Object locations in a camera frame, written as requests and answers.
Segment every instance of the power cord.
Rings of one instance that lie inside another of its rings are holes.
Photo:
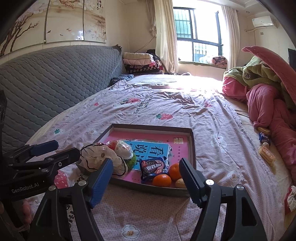
[[[145,48],[148,44],[150,44],[151,43],[151,41],[153,40],[155,38],[155,36],[148,42],[148,43],[146,43],[142,48],[140,48],[140,49],[138,49],[137,51],[135,51],[134,53],[136,53],[136,52],[138,52],[139,50],[141,50],[141,49],[143,49],[143,48]]]

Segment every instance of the painted wall mural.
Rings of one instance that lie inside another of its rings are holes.
[[[46,43],[84,40],[83,0],[50,0]]]
[[[44,41],[44,23],[49,0],[36,1],[9,30],[0,43],[0,57],[14,50]]]
[[[106,19],[105,0],[85,0],[84,2],[84,40],[105,43]]]
[[[35,44],[75,40],[107,42],[105,0],[37,0],[0,43],[0,57]]]

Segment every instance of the green knitted item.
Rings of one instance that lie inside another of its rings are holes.
[[[131,159],[125,160],[126,165],[128,166],[128,170],[132,170],[134,165],[137,163],[136,155],[133,154],[133,157]]]

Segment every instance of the ceiling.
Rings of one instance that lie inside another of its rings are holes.
[[[238,0],[238,2],[241,2],[241,3],[245,4],[247,2],[250,2],[250,0]]]
[[[119,0],[123,4],[129,4],[141,0]],[[254,14],[265,12],[267,9],[263,7],[257,0],[205,0],[215,2],[222,5],[230,6],[238,10],[245,17],[253,16]]]

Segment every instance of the curtain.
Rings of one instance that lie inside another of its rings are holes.
[[[177,34],[172,0],[154,1],[156,19],[156,55],[168,73],[178,72]]]
[[[151,27],[149,28],[149,32],[153,37],[156,37],[156,19],[155,19],[154,0],[146,0],[146,5],[147,5],[148,15],[151,22]]]
[[[223,54],[228,60],[227,70],[229,70],[236,67],[237,57],[240,51],[239,20],[235,9],[223,6],[222,10],[229,36],[226,40],[226,45],[223,46]]]

